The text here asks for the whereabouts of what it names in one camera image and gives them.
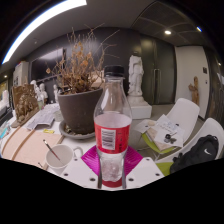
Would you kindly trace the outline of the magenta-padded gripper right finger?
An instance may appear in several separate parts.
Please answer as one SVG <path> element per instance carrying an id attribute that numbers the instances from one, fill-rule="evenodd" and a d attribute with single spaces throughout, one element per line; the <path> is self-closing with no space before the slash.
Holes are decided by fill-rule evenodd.
<path id="1" fill-rule="evenodd" d="M 128 147 L 123 162 L 122 187 L 135 189 L 163 178 L 164 175 L 151 157 L 142 157 Z"/>

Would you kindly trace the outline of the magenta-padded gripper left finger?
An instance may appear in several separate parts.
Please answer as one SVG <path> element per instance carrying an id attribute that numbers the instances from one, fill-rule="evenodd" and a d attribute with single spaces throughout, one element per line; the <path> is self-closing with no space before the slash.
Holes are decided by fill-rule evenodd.
<path id="1" fill-rule="evenodd" d="M 93 146 L 83 156 L 74 157 L 61 177 L 84 188 L 100 189 L 100 175 L 100 159 Z"/>

